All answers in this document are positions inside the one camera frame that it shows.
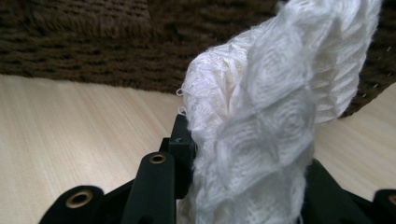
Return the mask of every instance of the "wooden table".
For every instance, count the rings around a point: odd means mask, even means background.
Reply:
[[[371,199],[396,188],[396,85],[362,111],[317,128],[316,157]],[[182,99],[67,81],[0,76],[0,223],[37,223],[77,185],[109,192],[169,136]]]

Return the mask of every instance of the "mounting hole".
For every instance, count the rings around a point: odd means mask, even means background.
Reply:
[[[391,203],[393,203],[393,205],[396,205],[396,194],[390,194],[389,200]]]
[[[153,164],[159,164],[166,161],[166,156],[163,154],[155,154],[149,158],[149,162]]]
[[[80,208],[90,202],[92,197],[92,192],[84,189],[70,196],[66,201],[66,206],[69,208]]]

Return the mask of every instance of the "black plastic part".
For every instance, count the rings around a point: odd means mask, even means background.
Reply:
[[[304,224],[373,223],[319,161],[313,160],[308,167],[306,180],[302,211]]]
[[[160,155],[158,160],[153,159],[155,155]],[[184,198],[191,184],[194,157],[195,144],[186,118],[178,115],[171,137],[163,139],[159,152],[141,161],[136,180],[107,195],[93,186],[70,189],[57,199],[40,224],[173,224],[176,199]],[[380,190],[369,202],[341,189],[316,160],[308,167],[306,181],[304,224],[396,224],[396,189]],[[88,194],[78,196],[81,192],[91,194],[87,203],[75,208],[66,205],[70,198],[74,205],[84,201]]]
[[[176,163],[176,198],[183,199],[189,191],[192,181],[192,164],[195,158],[195,143],[187,129],[186,117],[177,115],[168,151],[175,157]]]
[[[381,189],[375,193],[373,208],[377,223],[396,223],[396,189]]]
[[[92,196],[89,200],[87,200],[87,192]],[[101,217],[100,214],[97,214],[97,211],[103,198],[103,191],[97,187],[78,186],[70,189],[55,201],[41,219],[40,224],[99,223]],[[82,206],[75,208],[67,206],[67,202],[76,205],[84,202],[84,200],[87,200],[87,202]]]
[[[122,212],[131,192],[134,180],[120,186],[109,192],[103,199],[99,214],[103,216],[103,224],[119,224],[122,219]]]
[[[173,224],[175,217],[175,160],[166,152],[150,153],[140,163],[121,224]]]

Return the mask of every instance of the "brown wicker background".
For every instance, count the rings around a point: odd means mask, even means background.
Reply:
[[[274,16],[276,0],[0,0],[0,74],[174,93],[190,61]],[[396,81],[395,1],[346,115]]]

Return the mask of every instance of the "white knitted fabric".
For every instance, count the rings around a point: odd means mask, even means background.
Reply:
[[[295,223],[314,123],[356,93],[378,0],[290,0],[209,49],[182,86],[198,151],[177,223]]]

